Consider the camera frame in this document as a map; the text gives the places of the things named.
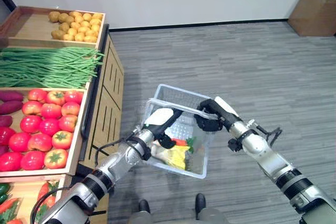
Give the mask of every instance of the red tomato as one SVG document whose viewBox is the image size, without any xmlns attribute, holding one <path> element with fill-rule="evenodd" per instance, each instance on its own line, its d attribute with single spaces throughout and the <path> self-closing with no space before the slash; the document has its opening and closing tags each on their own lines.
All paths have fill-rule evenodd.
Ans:
<svg viewBox="0 0 336 224">
<path fill-rule="evenodd" d="M 53 195 L 50 195 L 48 198 L 46 198 L 44 203 L 47 205 L 47 207 L 50 208 L 55 204 L 55 200 L 56 200 L 56 197 Z"/>
<path fill-rule="evenodd" d="M 8 145 L 9 139 L 16 132 L 9 127 L 0 127 L 0 145 Z"/>
<path fill-rule="evenodd" d="M 77 122 L 77 117 L 75 115 L 65 115 L 59 120 L 59 127 L 63 131 L 74 132 Z"/>
<path fill-rule="evenodd" d="M 21 159 L 23 170 L 41 170 L 44 167 L 44 157 L 46 154 L 40 151 L 30 151 Z"/>
<path fill-rule="evenodd" d="M 10 137 L 8 146 L 13 152 L 26 152 L 29 139 L 30 135 L 27 132 L 15 133 Z"/>
<path fill-rule="evenodd" d="M 29 101 L 38 101 L 40 103 L 46 102 L 47 91 L 42 89 L 32 89 L 28 93 L 28 100 Z"/>
<path fill-rule="evenodd" d="M 41 115 L 42 103 L 37 101 L 25 102 L 22 106 L 22 112 L 25 115 Z"/>
<path fill-rule="evenodd" d="M 0 171 L 9 172 L 20 169 L 23 155 L 19 152 L 7 152 L 0 156 Z"/>
<path fill-rule="evenodd" d="M 56 149 L 67 150 L 71 146 L 72 137 L 74 135 L 67 131 L 59 131 L 52 136 L 53 147 Z"/>
<path fill-rule="evenodd" d="M 41 109 L 41 115 L 44 118 L 60 118 L 62 116 L 61 114 L 61 106 L 56 105 L 53 103 L 45 103 L 42 105 Z"/>
<path fill-rule="evenodd" d="M 64 168 L 67 164 L 68 153 L 63 149 L 54 149 L 46 154 L 44 165 L 49 169 Z"/>
<path fill-rule="evenodd" d="M 60 131 L 58 120 L 53 118 L 43 120 L 40 123 L 39 129 L 42 133 L 49 136 L 53 136 L 56 132 Z"/>
<path fill-rule="evenodd" d="M 51 137 L 44 133 L 32 135 L 28 141 L 28 149 L 30 151 L 37 150 L 47 152 L 51 150 L 51 148 Z"/>
<path fill-rule="evenodd" d="M 38 132 L 38 127 L 41 122 L 42 119 L 38 115 L 29 115 L 21 120 L 20 128 L 24 132 L 35 133 Z"/>
<path fill-rule="evenodd" d="M 22 221 L 19 219 L 14 219 L 6 222 L 6 224 L 22 224 Z"/>
<path fill-rule="evenodd" d="M 47 103 L 54 103 L 57 105 L 63 105 L 65 103 L 64 94 L 61 91 L 50 91 L 47 94 Z"/>
<path fill-rule="evenodd" d="M 70 90 L 65 92 L 64 97 L 66 102 L 75 102 L 81 104 L 83 99 L 83 93 L 76 90 Z"/>
<path fill-rule="evenodd" d="M 76 115 L 78 116 L 80 105 L 75 102 L 66 102 L 62 106 L 62 115 Z"/>
</svg>

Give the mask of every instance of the black cable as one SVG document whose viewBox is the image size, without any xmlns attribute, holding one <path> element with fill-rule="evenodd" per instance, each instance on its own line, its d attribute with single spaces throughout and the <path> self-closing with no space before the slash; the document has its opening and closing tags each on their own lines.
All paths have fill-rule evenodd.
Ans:
<svg viewBox="0 0 336 224">
<path fill-rule="evenodd" d="M 108 144 L 105 144 L 101 147 L 99 147 L 98 149 L 96 149 L 96 153 L 95 153 L 95 159 L 94 159 L 94 166 L 97 166 L 98 165 L 98 155 L 99 155 L 99 152 L 104 149 L 104 148 L 107 148 L 107 147 L 110 147 L 110 146 L 114 146 L 116 144 L 119 144 L 121 142 L 126 142 L 128 145 L 130 145 L 127 140 L 132 137 L 134 135 L 134 132 L 130 133 L 126 138 L 122 137 L 120 138 L 119 140 L 117 141 L 114 141 L 114 142 L 111 142 L 111 143 L 108 143 Z M 140 154 L 140 152 L 133 146 L 133 145 L 130 145 L 130 147 L 132 147 L 135 151 L 137 151 L 138 154 Z"/>
<path fill-rule="evenodd" d="M 32 211 L 30 212 L 30 224 L 35 224 L 35 217 L 38 211 L 38 208 L 42 205 L 43 201 L 46 200 L 46 198 L 48 198 L 50 195 L 52 195 L 53 193 L 60 191 L 60 190 L 69 190 L 71 188 L 71 186 L 65 186 L 65 187 L 60 187 L 60 188 L 56 188 L 54 190 L 51 190 L 50 192 L 44 194 L 34 205 Z"/>
</svg>

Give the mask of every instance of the potato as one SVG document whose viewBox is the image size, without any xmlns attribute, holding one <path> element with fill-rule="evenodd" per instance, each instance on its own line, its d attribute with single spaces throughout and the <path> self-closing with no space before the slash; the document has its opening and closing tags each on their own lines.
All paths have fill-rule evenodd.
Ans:
<svg viewBox="0 0 336 224">
<path fill-rule="evenodd" d="M 97 42 L 97 37 L 96 36 L 85 36 L 84 41 L 85 42 Z"/>
<path fill-rule="evenodd" d="M 60 15 L 59 12 L 50 12 L 49 13 L 49 20 L 53 23 L 58 22 L 58 16 Z"/>
<path fill-rule="evenodd" d="M 85 26 L 86 26 L 86 27 L 89 27 L 89 28 L 91 27 L 90 23 L 87 22 L 87 21 L 82 21 L 82 22 L 80 23 L 80 26 L 81 26 L 81 27 L 85 27 Z"/>
<path fill-rule="evenodd" d="M 51 32 L 51 36 L 53 39 L 63 39 L 64 34 L 65 34 L 65 31 L 61 31 L 61 30 L 55 30 Z"/>
<path fill-rule="evenodd" d="M 79 33 L 84 33 L 85 34 L 88 30 L 90 30 L 90 28 L 86 27 L 86 26 L 82 26 L 82 27 L 78 28 Z"/>
<path fill-rule="evenodd" d="M 84 13 L 84 14 L 83 14 L 83 19 L 84 19 L 84 20 L 86 20 L 86 21 L 90 21 L 91 18 L 92 18 L 92 17 L 91 17 L 91 14 L 89 14 L 89 13 Z"/>
<path fill-rule="evenodd" d="M 75 40 L 75 37 L 72 34 L 64 34 L 63 40 Z"/>
<path fill-rule="evenodd" d="M 92 31 L 96 31 L 97 33 L 99 33 L 100 25 L 93 24 L 93 25 L 91 26 L 91 30 L 92 30 Z"/>
<path fill-rule="evenodd" d="M 81 22 L 83 22 L 83 21 L 84 21 L 84 19 L 83 19 L 82 16 L 76 16 L 76 17 L 75 17 L 75 22 L 77 22 L 77 23 L 81 23 Z"/>
<path fill-rule="evenodd" d="M 64 23 L 65 20 L 67 19 L 67 17 L 69 17 L 69 15 L 67 13 L 61 13 L 59 16 L 58 16 L 58 21 L 60 23 Z"/>
<path fill-rule="evenodd" d="M 86 36 L 96 36 L 96 37 L 98 37 L 98 33 L 96 31 L 93 31 L 93 30 L 86 31 L 85 35 Z"/>
<path fill-rule="evenodd" d="M 97 19 L 97 18 L 93 18 L 91 21 L 90 21 L 90 25 L 100 25 L 101 24 L 101 20 L 100 19 Z"/>
<path fill-rule="evenodd" d="M 60 29 L 61 31 L 65 31 L 67 32 L 69 30 L 70 26 L 68 23 L 62 23 L 59 25 L 58 29 Z"/>
<path fill-rule="evenodd" d="M 103 19 L 103 15 L 101 13 L 95 13 L 95 14 L 93 14 L 92 18 L 97 18 L 97 19 L 102 20 Z"/>
<path fill-rule="evenodd" d="M 80 28 L 80 23 L 77 23 L 77 22 L 72 22 L 70 24 L 71 28 L 74 28 L 76 30 L 78 30 Z"/>
<path fill-rule="evenodd" d="M 75 19 L 71 16 L 68 16 L 66 19 L 65 19 L 65 22 L 68 23 L 69 25 L 71 25 L 72 22 L 74 22 Z"/>
<path fill-rule="evenodd" d="M 76 16 L 82 16 L 82 13 L 74 11 L 74 12 L 69 12 L 69 15 L 71 17 L 75 18 Z"/>
<path fill-rule="evenodd" d="M 73 35 L 73 36 L 75 36 L 75 35 L 77 34 L 77 30 L 74 29 L 74 28 L 70 28 L 70 29 L 68 30 L 68 34 L 69 34 L 69 35 Z"/>
<path fill-rule="evenodd" d="M 75 41 L 84 41 L 85 34 L 84 33 L 78 33 L 75 35 Z"/>
</svg>

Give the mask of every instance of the cabinet door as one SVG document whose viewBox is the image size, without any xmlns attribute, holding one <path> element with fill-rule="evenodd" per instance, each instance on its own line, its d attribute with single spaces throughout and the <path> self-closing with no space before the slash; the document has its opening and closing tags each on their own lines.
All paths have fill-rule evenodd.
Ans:
<svg viewBox="0 0 336 224">
<path fill-rule="evenodd" d="M 122 107 L 122 92 L 124 86 L 124 73 L 120 59 L 117 52 L 114 49 L 112 40 L 108 37 L 107 41 L 108 50 L 105 54 L 107 56 L 107 62 L 104 71 L 103 86 L 107 92 L 111 95 L 112 99 L 121 110 Z"/>
</svg>

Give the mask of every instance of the wooden cabinet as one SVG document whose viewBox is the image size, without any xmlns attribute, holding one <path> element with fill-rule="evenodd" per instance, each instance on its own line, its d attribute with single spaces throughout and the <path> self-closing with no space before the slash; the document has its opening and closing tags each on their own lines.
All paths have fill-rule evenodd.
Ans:
<svg viewBox="0 0 336 224">
<path fill-rule="evenodd" d="M 104 54 L 85 160 L 80 162 L 90 168 L 95 167 L 96 149 L 118 140 L 120 134 L 124 68 L 109 35 Z M 99 154 L 98 161 L 105 158 L 106 154 L 115 152 L 116 148 L 105 148 Z"/>
</svg>

